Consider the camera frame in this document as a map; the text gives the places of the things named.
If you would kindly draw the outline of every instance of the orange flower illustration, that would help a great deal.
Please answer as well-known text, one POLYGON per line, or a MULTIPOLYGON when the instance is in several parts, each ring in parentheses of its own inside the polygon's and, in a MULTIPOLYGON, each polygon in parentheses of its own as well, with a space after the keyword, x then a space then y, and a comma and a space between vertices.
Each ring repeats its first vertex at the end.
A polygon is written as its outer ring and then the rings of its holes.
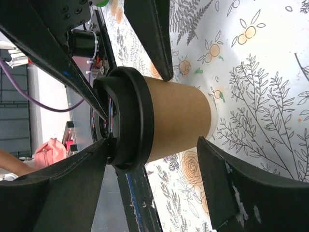
POLYGON ((201 200, 202 200, 203 209, 204 209, 204 211, 208 214, 208 213, 209 213, 209 210, 208 210, 208 205, 207 205, 207 201, 206 201, 205 192, 202 191, 200 196, 201 196, 201 200))
POLYGON ((116 20, 117 20, 118 24, 121 23, 123 17, 124 17, 124 13, 123 13, 122 9, 121 8, 117 8, 116 9, 116 20))
POLYGON ((162 77, 160 76, 160 74, 158 73, 157 69, 155 68, 152 62, 150 62, 150 72, 151 72, 151 76, 153 76, 154 78, 162 79, 162 77))
POLYGON ((180 61, 179 71, 182 75, 187 75, 190 72, 191 64, 187 60, 180 61))
POLYGON ((112 16, 116 15, 117 8, 118 8, 118 0, 112 0, 112 7, 111 7, 112 16))
POLYGON ((181 167, 184 178, 190 184, 192 184, 193 186, 201 186, 203 184, 196 152, 187 151, 181 158, 181 167))

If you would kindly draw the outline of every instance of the floral wallpaper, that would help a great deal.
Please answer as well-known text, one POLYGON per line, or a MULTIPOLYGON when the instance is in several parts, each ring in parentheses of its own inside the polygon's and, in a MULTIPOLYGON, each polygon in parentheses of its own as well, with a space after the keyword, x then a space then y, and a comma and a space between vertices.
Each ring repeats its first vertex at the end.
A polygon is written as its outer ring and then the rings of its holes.
MULTIPOLYGON (((118 65, 161 78, 123 11, 102 8, 118 65)), ((215 102, 210 141, 266 172, 309 182, 309 0, 170 0, 172 81, 215 102)), ((164 232, 210 232, 196 149, 148 163, 164 232)))

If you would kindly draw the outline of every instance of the bolt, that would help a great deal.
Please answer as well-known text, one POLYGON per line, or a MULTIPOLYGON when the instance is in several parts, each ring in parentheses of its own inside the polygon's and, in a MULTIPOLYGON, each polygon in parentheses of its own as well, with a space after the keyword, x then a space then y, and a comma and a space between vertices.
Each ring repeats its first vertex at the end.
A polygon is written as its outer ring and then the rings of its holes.
POLYGON ((80 0, 80 1, 79 1, 79 4, 83 5, 83 4, 85 4, 86 2, 88 2, 88 0, 80 0))
POLYGON ((74 25, 68 25, 67 30, 72 30, 74 28, 74 25))
POLYGON ((65 13, 65 12, 67 12, 69 10, 69 7, 68 6, 64 6, 64 7, 62 7, 62 9, 61 9, 61 13, 65 13))
POLYGON ((74 13, 75 13, 76 15, 78 15, 80 12, 82 12, 82 9, 81 9, 81 8, 77 8, 77 9, 74 11, 74 13))
POLYGON ((78 22, 78 25, 81 25, 81 24, 84 24, 85 23, 85 20, 81 20, 78 22))
POLYGON ((62 18, 63 18, 64 20, 66 20, 66 19, 68 19, 70 16, 71 16, 71 15, 70 15, 69 13, 67 13, 67 14, 64 14, 64 15, 62 16, 62 18))
POLYGON ((97 25, 95 24, 95 23, 90 23, 90 28, 91 29, 94 29, 94 28, 96 28, 97 27, 97 25))

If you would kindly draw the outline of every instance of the paper cup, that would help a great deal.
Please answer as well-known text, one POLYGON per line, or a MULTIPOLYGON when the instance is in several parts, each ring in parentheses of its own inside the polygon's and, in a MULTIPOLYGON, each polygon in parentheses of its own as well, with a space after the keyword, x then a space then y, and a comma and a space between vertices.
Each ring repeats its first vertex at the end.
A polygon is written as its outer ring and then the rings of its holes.
POLYGON ((93 87, 114 101, 109 164, 124 172, 195 147, 200 136, 208 138, 216 127, 213 101, 195 87, 145 77, 127 67, 94 80, 93 87))

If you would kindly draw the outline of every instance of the fern illustration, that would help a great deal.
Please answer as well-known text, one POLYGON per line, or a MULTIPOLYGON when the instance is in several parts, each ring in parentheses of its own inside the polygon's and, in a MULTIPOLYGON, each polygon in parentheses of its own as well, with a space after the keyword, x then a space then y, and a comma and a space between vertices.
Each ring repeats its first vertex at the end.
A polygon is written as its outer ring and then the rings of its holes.
POLYGON ((309 13, 309 0, 303 0, 301 3, 300 12, 304 14, 309 13))
POLYGON ((209 8, 213 0, 206 5, 197 9, 200 0, 171 0, 170 1, 170 32, 177 32, 177 44, 182 37, 188 34, 187 45, 196 37, 195 32, 202 16, 209 8))
POLYGON ((147 173, 147 175, 151 175, 151 174, 154 173, 154 171, 148 170, 148 169, 147 169, 147 166, 148 166, 148 165, 149 165, 149 163, 145 164, 146 173, 147 173))

